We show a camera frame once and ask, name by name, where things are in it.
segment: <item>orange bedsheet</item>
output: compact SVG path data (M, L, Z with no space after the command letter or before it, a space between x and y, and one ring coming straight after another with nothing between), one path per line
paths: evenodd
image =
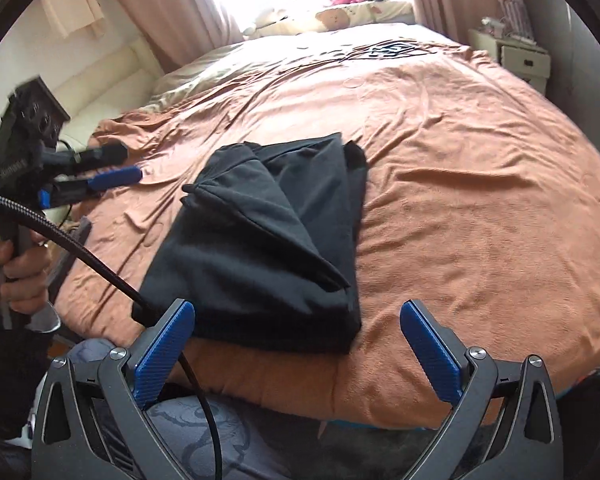
M376 41L377 29L359 29L342 31L355 39L347 59L283 62L162 113L103 121L94 138L126 142L144 179L95 207L87 247L138 287L180 187L214 150L342 132L370 164L357 255L363 327L350 354L193 339L186 354L203 385L324 420L435 427L448 406L398 326L402 303L419 298L466 345L508 360L538 353L555 389L567 388L600 365L600 155L485 53L436 46L353 59ZM126 346L141 331L130 300L81 262L56 307L86 336Z

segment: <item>drawer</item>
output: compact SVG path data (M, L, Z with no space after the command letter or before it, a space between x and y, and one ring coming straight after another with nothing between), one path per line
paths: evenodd
M486 50L491 59L496 63L500 62L498 41L489 34L484 34L483 32L471 29L469 30L469 44L474 50Z
M546 95L546 78L545 77L537 77L529 74L521 74L515 73L514 75L518 76L525 83L529 83L533 88L535 88L542 95Z
M549 79L551 56L512 46L502 47L502 66L516 74L529 74Z

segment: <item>hand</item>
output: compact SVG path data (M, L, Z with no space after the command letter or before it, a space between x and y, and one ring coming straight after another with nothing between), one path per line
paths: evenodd
M34 243L43 240L37 233L31 236ZM0 285L0 303L9 301L12 310L32 316L46 307L49 295L45 269L51 263L51 254L45 246L35 246L13 260L12 256L11 241L0 242L0 267L7 278L17 280Z

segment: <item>nightstand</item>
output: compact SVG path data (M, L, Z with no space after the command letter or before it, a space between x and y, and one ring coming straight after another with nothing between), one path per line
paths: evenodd
M551 56L544 48L509 38L498 40L473 29L469 30L469 44L474 50L486 50L495 62L545 94L551 75Z

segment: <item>white wall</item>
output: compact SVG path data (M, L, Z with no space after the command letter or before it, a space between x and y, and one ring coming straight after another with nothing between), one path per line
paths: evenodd
M139 36L117 0L98 0L106 33L78 30L65 40L51 29L39 0L23 12L0 42L0 115L13 89L36 75L53 89Z
M600 152L600 44L564 0L524 0L538 43L552 56L547 98Z

